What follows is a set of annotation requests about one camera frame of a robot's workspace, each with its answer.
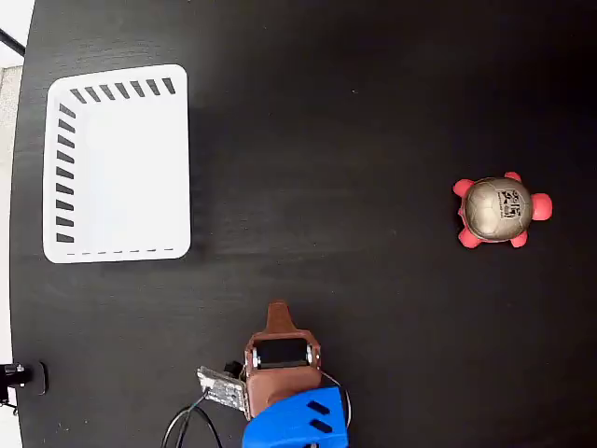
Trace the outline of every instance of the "red turtle leg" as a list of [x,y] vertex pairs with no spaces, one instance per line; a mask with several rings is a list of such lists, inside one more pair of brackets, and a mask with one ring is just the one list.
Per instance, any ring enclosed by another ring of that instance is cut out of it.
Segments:
[[551,218],[553,204],[551,198],[545,193],[536,193],[533,198],[533,219],[535,221],[545,221]]
[[506,174],[504,174],[504,177],[509,177],[510,179],[514,179],[514,180],[518,180],[519,182],[522,182],[521,175],[519,175],[518,173],[516,173],[514,171],[508,171]]
[[526,231],[524,231],[516,238],[512,238],[510,240],[510,243],[512,243],[512,245],[514,247],[523,247],[524,245],[526,245],[526,240],[528,240],[528,239],[529,239],[529,234]]
[[464,247],[474,249],[481,244],[481,240],[471,233],[469,229],[464,229],[458,235],[458,239]]
[[452,189],[454,190],[454,193],[456,193],[461,198],[464,198],[466,195],[466,192],[468,191],[468,189],[470,189],[470,186],[473,185],[474,183],[475,182],[473,182],[472,180],[460,179],[458,182],[456,182],[454,184]]

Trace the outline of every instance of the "white plastic basket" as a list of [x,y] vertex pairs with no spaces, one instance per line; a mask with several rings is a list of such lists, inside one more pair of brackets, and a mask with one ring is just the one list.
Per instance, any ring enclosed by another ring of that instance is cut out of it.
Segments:
[[54,263],[175,259],[190,246],[187,73],[65,77],[48,92],[43,237]]

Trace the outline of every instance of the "black clamp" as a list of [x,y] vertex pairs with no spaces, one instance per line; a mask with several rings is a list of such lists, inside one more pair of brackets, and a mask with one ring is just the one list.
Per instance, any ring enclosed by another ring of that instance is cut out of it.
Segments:
[[0,407],[12,408],[12,413],[17,415],[17,406],[8,402],[9,387],[25,387],[27,384],[39,387],[37,395],[46,395],[48,392],[48,369],[43,362],[38,363],[39,371],[20,363],[0,364]]

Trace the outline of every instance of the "black cable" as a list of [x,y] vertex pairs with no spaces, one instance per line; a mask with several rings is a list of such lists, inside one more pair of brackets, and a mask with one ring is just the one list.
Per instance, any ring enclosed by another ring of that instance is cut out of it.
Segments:
[[205,397],[205,395],[206,394],[204,394],[195,403],[191,404],[190,406],[185,406],[183,409],[181,409],[180,411],[178,411],[178,413],[176,413],[176,415],[174,416],[174,418],[168,424],[168,428],[166,429],[166,433],[164,434],[164,437],[161,440],[161,446],[160,446],[160,448],[166,448],[166,445],[168,444],[168,440],[170,439],[170,434],[172,433],[172,430],[176,426],[176,423],[178,422],[178,420],[180,420],[184,416],[185,417],[185,421],[183,422],[183,425],[180,427],[180,430],[178,432],[178,438],[176,440],[176,447],[177,448],[182,447],[182,444],[183,444],[184,439],[185,439],[185,435],[187,434],[188,424],[190,422],[190,415],[191,415],[191,413],[193,411],[195,411],[196,413],[198,413],[201,416],[201,418],[203,419],[203,421],[207,424],[207,426],[212,431],[212,435],[214,436],[217,448],[222,448],[222,442],[221,442],[221,440],[219,438],[219,435],[217,434],[217,430],[215,429],[214,423],[209,418],[209,415],[207,415],[207,413],[203,409],[201,409],[201,408],[198,407],[199,403]]
[[[212,422],[212,419],[209,418],[209,415],[207,415],[207,412],[204,411],[202,408],[197,408],[197,407],[194,408],[193,411],[198,413],[203,418],[203,421],[207,424],[207,426],[212,431],[212,435],[214,436],[215,444],[216,444],[217,448],[222,448],[222,441],[220,440],[220,436],[217,434],[217,431],[215,430],[214,423]],[[187,435],[187,428],[188,428],[188,423],[186,426],[181,427],[181,431],[178,434],[178,439],[180,441],[180,445],[176,445],[177,448],[182,448],[183,441],[185,439],[185,436]]]
[[7,47],[18,52],[20,56],[25,55],[25,47],[12,35],[0,28],[0,42],[7,44]]

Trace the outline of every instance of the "white floor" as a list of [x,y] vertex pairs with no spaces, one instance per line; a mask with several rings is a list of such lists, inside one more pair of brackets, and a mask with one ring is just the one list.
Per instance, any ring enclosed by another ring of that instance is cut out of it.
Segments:
[[[8,301],[8,218],[10,216],[10,178],[17,105],[22,67],[0,68],[0,364],[12,362],[10,310]],[[9,389],[10,402],[16,403]],[[21,448],[19,419],[8,407],[0,408],[0,440],[3,448]]]

